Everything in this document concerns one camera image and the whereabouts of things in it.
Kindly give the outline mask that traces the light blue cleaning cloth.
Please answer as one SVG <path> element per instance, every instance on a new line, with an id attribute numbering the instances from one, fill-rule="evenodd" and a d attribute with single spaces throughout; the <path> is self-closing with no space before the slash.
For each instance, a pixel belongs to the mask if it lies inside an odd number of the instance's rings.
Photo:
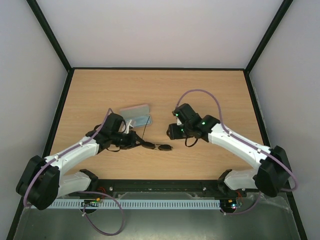
<path id="1" fill-rule="evenodd" d="M 133 128 L 141 128 L 152 124 L 152 118 L 150 115 L 137 116 L 131 121 L 131 126 Z"/>

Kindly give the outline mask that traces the black aviator sunglasses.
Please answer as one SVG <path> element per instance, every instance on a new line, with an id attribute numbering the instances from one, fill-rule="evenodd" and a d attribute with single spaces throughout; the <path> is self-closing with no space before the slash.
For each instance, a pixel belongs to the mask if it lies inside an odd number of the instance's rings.
<path id="1" fill-rule="evenodd" d="M 151 123 L 150 118 L 151 118 L 151 116 L 148 115 L 146 123 L 144 124 L 144 127 L 143 127 L 143 133 L 142 133 L 142 137 L 139 140 L 139 144 L 143 148 L 149 149 L 149 150 L 164 151 L 164 152 L 172 151 L 173 147 L 171 145 L 169 145 L 169 144 L 158 144 L 158 143 L 152 143 L 150 141 L 145 141 L 144 140 L 146 127 L 147 127 L 147 125 L 149 125 Z"/>

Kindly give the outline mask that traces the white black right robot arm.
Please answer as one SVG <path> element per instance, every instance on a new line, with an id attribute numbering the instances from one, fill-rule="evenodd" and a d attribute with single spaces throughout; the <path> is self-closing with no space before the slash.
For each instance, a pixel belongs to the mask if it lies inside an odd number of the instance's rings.
<path id="1" fill-rule="evenodd" d="M 171 140 L 202 139 L 228 150 L 252 167 L 240 171 L 228 169 L 219 177 L 218 191 L 224 196 L 235 190 L 257 189 L 274 198 L 284 190 L 290 177 L 289 168 L 282 162 L 287 158 L 283 148 L 270 148 L 253 142 L 227 130 L 219 119 L 211 115 L 178 120 L 168 126 L 166 134 Z"/>

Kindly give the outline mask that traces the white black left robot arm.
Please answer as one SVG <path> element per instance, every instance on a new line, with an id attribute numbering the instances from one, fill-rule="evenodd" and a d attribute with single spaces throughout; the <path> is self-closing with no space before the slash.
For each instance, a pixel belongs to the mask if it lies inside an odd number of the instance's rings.
<path id="1" fill-rule="evenodd" d="M 92 181 L 87 174 L 81 171 L 74 175 L 66 173 L 111 145 L 120 150 L 137 147 L 139 136 L 129 126 L 121 115 L 110 113 L 100 125 L 65 150 L 46 157 L 33 156 L 16 186 L 23 205 L 44 210 L 58 197 L 85 191 Z"/>

